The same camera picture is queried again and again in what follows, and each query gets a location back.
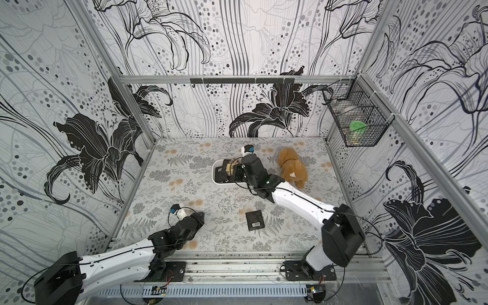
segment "aluminum frame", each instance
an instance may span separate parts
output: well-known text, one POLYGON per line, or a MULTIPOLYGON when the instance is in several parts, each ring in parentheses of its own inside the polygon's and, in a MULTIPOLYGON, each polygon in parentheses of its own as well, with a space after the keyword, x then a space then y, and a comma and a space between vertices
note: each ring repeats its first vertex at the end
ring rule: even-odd
POLYGON ((362 87, 366 92, 371 94, 371 99, 375 101, 375 104, 385 116, 393 118, 391 120, 391 126, 395 128, 398 135, 403 139, 407 147, 442 191, 442 194, 463 218, 474 236, 476 236, 485 249, 488 249, 488 217, 481 212, 479 206, 471 196, 466 193, 369 76, 360 74, 357 81, 363 85, 362 87))
MULTIPOLYGON (((335 127, 333 126, 329 130, 329 134, 327 135, 327 138, 324 138, 325 146, 327 148, 327 154, 329 155, 330 162, 332 163, 332 168, 334 168, 334 172, 336 174, 337 182, 339 183, 339 186, 341 187, 341 191, 342 191, 342 194, 344 195, 344 200, 346 201, 347 206, 349 206, 352 209, 354 214, 358 215, 358 213, 356 212, 356 208, 354 207, 354 203, 352 201, 351 195, 347 191, 346 184, 344 183, 344 178, 343 178, 341 170, 339 168, 339 164, 337 163, 337 160, 336 160, 334 154, 332 153, 332 148, 329 145, 330 137, 334 134, 335 131, 339 132, 336 123, 334 123, 334 125, 335 125, 335 127)), ((368 253, 371 253, 374 251, 374 247, 372 246, 371 241, 369 241, 368 238, 365 239, 364 243, 366 245, 366 250, 368 253)))
POLYGON ((119 231, 122 227, 123 221, 125 220, 125 216, 127 215, 127 212, 129 211, 129 208, 132 204, 132 201, 134 200, 134 197, 136 196, 137 190, 139 189, 139 185, 141 184, 142 178, 144 177, 144 174, 146 173, 147 166, 149 165, 149 162, 151 161, 151 158, 152 158, 152 155, 153 155, 155 149, 156 149, 156 145, 153 145, 152 148, 150 149, 150 152, 147 154, 146 158, 144 159, 144 162, 141 165, 141 168, 139 170, 139 174, 137 175, 137 178, 135 180, 135 184, 132 187, 132 190, 130 191, 129 197, 125 201, 125 204, 119 213, 119 217, 117 218, 117 222, 115 222, 115 225, 112 229, 112 232, 108 236, 108 240, 110 240, 110 242, 105 247, 104 252, 109 249, 109 245, 112 242, 112 239, 119 234, 119 231))
POLYGON ((129 107, 130 111, 134 115, 134 119, 141 127, 142 132, 144 135, 147 136, 149 141, 154 145, 155 138, 152 134, 151 128, 147 123, 144 115, 142 114, 139 106, 137 106, 136 100, 132 96, 132 92, 130 92, 129 88, 124 85, 120 80, 120 72, 117 69, 117 66, 112 61, 110 55, 108 54, 105 45, 103 44, 102 38, 98 29, 95 28, 94 22, 90 22, 90 18, 87 15, 87 11, 83 8, 83 4, 81 1, 78 0, 64 0, 65 4, 71 10, 73 15, 76 16, 78 19, 78 23, 84 29, 85 34, 88 36, 92 45, 96 49, 97 53, 100 55, 100 58, 105 63, 105 66, 114 81, 115 86, 120 91, 122 97, 127 102, 127 106, 129 107))
POLYGON ((202 84, 215 83, 216 80, 228 80, 224 83, 266 83, 266 80, 274 82, 276 79, 293 79, 295 83, 333 83, 340 80, 352 79, 353 75, 175 75, 175 76, 152 76, 152 75, 123 75, 119 76, 124 84, 161 84, 161 83, 193 83, 193 79, 201 79, 202 84))

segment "floor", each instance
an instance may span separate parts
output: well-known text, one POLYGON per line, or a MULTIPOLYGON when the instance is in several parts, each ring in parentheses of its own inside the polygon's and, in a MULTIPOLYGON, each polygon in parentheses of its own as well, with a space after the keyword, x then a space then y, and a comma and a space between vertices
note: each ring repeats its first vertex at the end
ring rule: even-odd
MULTIPOLYGON (((279 152, 293 147, 307 166, 303 192, 325 203, 345 203, 322 138, 161 139, 152 155, 112 249, 135 243, 168 228, 170 206, 178 203, 205 212, 205 225, 181 251, 306 251, 321 243, 320 232, 284 207, 242 188, 221 188, 211 180, 218 159, 241 156, 253 144, 269 173, 280 174, 279 152), (248 231, 245 213, 261 210, 265 228, 248 231)), ((177 221, 170 216, 170 223, 177 221)))

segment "floral wallpaper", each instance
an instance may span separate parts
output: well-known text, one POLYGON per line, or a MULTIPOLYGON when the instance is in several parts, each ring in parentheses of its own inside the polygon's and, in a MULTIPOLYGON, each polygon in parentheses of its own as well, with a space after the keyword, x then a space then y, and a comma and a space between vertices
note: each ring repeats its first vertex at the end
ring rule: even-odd
MULTIPOLYGON (((485 215, 487 11, 401 0, 363 71, 485 215)), ((337 131, 331 142, 358 214, 380 227, 402 303, 486 304, 486 250, 396 132, 374 148, 346 148, 337 131)))
MULTIPOLYGON (((485 304, 487 251, 396 131, 389 127, 375 147, 345 147, 336 128, 329 139, 356 212, 384 238, 379 255, 401 303, 485 304)), ((462 186, 478 191, 476 183, 462 186)), ((376 251, 376 231, 363 229, 376 251)))
POLYGON ((89 0, 125 75, 353 75, 385 0, 89 0))
MULTIPOLYGON (((287 72, 302 73, 303 67, 287 72)), ((333 118, 323 92, 329 96, 347 91, 352 83, 347 79, 320 85, 160 84, 140 88, 159 88, 145 97, 146 107, 153 110, 143 111, 156 138, 324 137, 333 118)))
POLYGON ((105 250, 150 142, 63 1, 0 16, 0 302, 20 304, 59 256, 105 250))
MULTIPOLYGON (((123 75, 258 76, 354 75, 385 1, 84 3, 123 75)), ((329 83, 149 85, 156 138, 319 137, 332 123, 329 83)))
POLYGON ((486 1, 400 1, 365 73, 488 216, 486 1))

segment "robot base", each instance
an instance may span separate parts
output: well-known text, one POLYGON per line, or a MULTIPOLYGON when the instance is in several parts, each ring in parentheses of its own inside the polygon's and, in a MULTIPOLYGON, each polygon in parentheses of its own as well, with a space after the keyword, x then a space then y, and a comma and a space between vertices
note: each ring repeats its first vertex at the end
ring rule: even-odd
POLYGON ((337 279, 334 265, 325 266, 321 271, 314 271, 312 278, 308 278, 302 271, 301 261, 285 261, 283 270, 286 272, 288 281, 320 281, 322 274, 324 281, 335 281, 337 279))

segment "green lid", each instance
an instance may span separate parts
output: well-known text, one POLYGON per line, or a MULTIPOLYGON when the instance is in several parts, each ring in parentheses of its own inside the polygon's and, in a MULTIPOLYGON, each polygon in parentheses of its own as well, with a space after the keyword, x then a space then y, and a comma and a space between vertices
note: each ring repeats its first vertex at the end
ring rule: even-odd
POLYGON ((361 121, 352 121, 349 125, 349 129, 357 133, 364 133, 366 131, 366 126, 367 125, 361 121))

